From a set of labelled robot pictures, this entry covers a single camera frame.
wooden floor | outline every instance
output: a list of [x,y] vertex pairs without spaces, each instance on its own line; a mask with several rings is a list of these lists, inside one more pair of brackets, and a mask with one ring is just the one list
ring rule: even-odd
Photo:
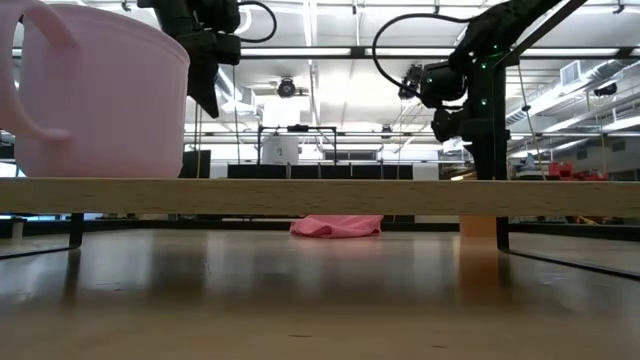
[[[551,245],[576,256],[578,241]],[[498,255],[492,242],[89,234],[81,251],[0,261],[1,357],[640,358],[640,283]]]

pink towel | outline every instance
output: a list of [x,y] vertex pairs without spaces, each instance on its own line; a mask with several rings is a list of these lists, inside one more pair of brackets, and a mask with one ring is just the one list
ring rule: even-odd
[[309,215],[291,224],[291,233],[325,239],[380,234],[382,215]]

fluorescent light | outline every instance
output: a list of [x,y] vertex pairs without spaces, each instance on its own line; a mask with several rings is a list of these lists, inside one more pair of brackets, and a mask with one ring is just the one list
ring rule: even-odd
[[351,55],[349,48],[244,48],[242,56],[337,56]]
[[[549,149],[540,149],[540,154],[545,153],[549,151]],[[513,153],[511,155],[509,155],[510,158],[525,158],[527,156],[529,156],[529,154],[533,154],[533,155],[537,155],[538,151],[537,150],[523,150],[523,151],[518,151],[517,153]]]
[[574,147],[576,145],[580,145],[580,144],[585,143],[585,142],[587,142],[587,139],[576,140],[576,141],[572,141],[572,142],[560,145],[560,146],[554,148],[553,150],[566,150],[566,149],[572,148],[572,147]]
[[[378,48],[376,52],[378,56],[449,56],[453,50],[453,48]],[[372,56],[373,50],[366,49],[365,54]]]
[[522,55],[531,57],[542,56],[608,56],[615,55],[618,52],[616,48],[569,48],[569,49],[529,49]]
[[565,120],[565,121],[561,121],[553,126],[550,126],[544,130],[542,130],[542,132],[555,132],[558,130],[562,130],[562,129],[566,129],[569,126],[572,126],[574,124],[577,124],[580,122],[580,119],[569,119],[569,120]]
[[607,132],[616,131],[616,130],[626,129],[628,127],[632,127],[636,125],[640,125],[640,116],[635,116],[635,117],[624,119],[624,120],[618,120],[614,123],[611,123],[603,127],[602,130]]

wooden plank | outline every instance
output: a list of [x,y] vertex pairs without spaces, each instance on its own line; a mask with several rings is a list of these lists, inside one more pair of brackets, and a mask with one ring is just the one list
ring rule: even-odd
[[12,178],[0,212],[640,217],[640,184]]

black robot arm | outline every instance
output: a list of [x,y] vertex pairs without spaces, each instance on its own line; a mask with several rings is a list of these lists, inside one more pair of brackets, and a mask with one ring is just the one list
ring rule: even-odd
[[[504,163],[504,159],[496,159],[496,154],[506,152],[508,138],[504,121],[502,125],[496,121],[499,116],[504,118],[506,65],[502,60],[522,33],[558,3],[560,0],[511,0],[470,19],[439,14],[403,15],[389,21],[376,34],[373,60],[385,78],[420,98],[426,107],[436,110],[431,128],[438,141],[460,136],[472,143],[467,149],[474,157],[478,178],[491,179],[499,162]],[[464,38],[448,61],[423,67],[419,91],[400,84],[387,74],[376,55],[380,35],[390,25],[410,18],[469,23]],[[445,104],[459,100],[465,94],[467,99],[461,107]]]
[[[273,20],[271,33],[258,40],[233,35],[240,26],[239,6],[256,5]],[[153,8],[162,31],[182,45],[191,58],[188,95],[212,118],[219,116],[215,81],[219,64],[240,63],[241,42],[270,40],[277,30],[275,14],[257,1],[237,0],[138,0],[138,7]]]

